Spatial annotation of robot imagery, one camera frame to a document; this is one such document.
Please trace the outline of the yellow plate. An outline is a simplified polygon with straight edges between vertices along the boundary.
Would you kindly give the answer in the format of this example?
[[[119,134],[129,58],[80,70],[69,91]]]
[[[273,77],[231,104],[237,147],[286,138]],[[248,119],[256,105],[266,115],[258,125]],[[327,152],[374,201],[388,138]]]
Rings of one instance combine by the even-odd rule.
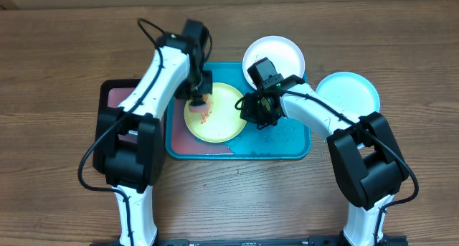
[[[212,94],[204,96],[207,109],[190,111],[191,100],[186,101],[184,120],[189,131],[198,139],[210,143],[222,143],[235,138],[245,127],[247,121],[241,119],[240,110],[235,103],[242,93],[231,85],[215,82]]]

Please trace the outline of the light blue plate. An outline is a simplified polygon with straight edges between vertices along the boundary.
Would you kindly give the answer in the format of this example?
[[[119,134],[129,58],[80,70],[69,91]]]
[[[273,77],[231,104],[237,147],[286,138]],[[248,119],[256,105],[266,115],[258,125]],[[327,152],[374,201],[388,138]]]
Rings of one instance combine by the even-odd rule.
[[[379,112],[379,93],[365,77],[354,72],[335,72],[328,75],[316,88],[316,92],[341,108],[357,115]]]

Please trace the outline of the green and pink sponge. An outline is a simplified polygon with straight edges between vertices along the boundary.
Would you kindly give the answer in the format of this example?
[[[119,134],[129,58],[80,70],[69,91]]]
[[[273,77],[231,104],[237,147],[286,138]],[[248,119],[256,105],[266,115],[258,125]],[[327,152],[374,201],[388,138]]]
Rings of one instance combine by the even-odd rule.
[[[188,109],[191,113],[204,113],[210,109],[212,95],[204,94],[189,101]]]

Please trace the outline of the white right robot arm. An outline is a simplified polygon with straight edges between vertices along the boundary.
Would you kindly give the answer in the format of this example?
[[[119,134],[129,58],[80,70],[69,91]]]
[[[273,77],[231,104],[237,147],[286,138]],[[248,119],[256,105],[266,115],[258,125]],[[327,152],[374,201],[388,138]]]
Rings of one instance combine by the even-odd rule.
[[[394,195],[409,176],[406,163],[385,117],[357,116],[318,95],[292,76],[245,93],[235,103],[240,117],[261,130],[282,117],[296,120],[328,145],[336,183],[349,201],[343,236],[348,245],[380,245],[382,224]]]

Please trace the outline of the white plate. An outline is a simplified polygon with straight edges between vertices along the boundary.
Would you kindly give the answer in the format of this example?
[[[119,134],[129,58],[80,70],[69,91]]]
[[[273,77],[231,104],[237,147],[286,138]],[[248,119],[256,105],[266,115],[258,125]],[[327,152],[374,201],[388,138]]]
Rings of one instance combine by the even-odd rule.
[[[285,37],[266,36],[253,42],[245,51],[242,60],[245,79],[254,90],[256,90],[255,83],[247,70],[265,57],[274,64],[277,73],[284,78],[296,75],[306,79],[306,62],[300,48]]]

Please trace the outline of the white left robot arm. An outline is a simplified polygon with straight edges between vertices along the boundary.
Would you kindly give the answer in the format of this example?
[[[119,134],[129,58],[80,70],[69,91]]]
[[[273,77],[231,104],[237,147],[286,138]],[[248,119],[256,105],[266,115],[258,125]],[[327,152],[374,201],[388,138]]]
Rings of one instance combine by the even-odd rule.
[[[165,32],[153,41],[152,62],[133,92],[117,107],[98,113],[93,167],[104,174],[106,191],[118,200],[121,234],[117,245],[155,245],[152,192],[164,164],[162,118],[172,98],[203,106],[212,91],[212,74],[204,70],[208,29]]]

